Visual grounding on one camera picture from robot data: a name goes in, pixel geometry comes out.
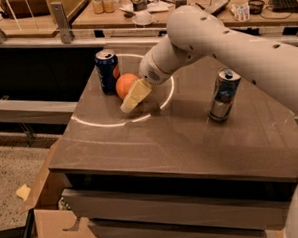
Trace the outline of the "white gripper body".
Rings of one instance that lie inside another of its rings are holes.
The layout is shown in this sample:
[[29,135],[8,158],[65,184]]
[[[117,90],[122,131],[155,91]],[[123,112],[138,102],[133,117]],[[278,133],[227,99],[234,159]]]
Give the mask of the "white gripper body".
[[162,72],[157,65],[155,65],[151,51],[148,51],[142,58],[139,65],[139,72],[140,76],[151,85],[162,84],[169,79],[169,75]]

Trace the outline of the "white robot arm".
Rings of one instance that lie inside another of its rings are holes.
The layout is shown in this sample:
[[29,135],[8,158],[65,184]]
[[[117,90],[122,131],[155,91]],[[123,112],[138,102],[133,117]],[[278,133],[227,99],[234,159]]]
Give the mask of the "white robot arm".
[[226,28],[196,6],[175,9],[166,33],[140,62],[140,78],[123,100],[123,112],[182,66],[212,56],[298,115],[298,47]]

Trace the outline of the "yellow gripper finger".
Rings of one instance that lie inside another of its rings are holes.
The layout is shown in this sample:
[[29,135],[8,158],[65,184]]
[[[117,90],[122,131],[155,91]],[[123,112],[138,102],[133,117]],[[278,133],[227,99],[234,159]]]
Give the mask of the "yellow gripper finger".
[[130,113],[132,110],[151,93],[151,85],[145,79],[135,81],[129,93],[123,99],[120,109],[124,113]]

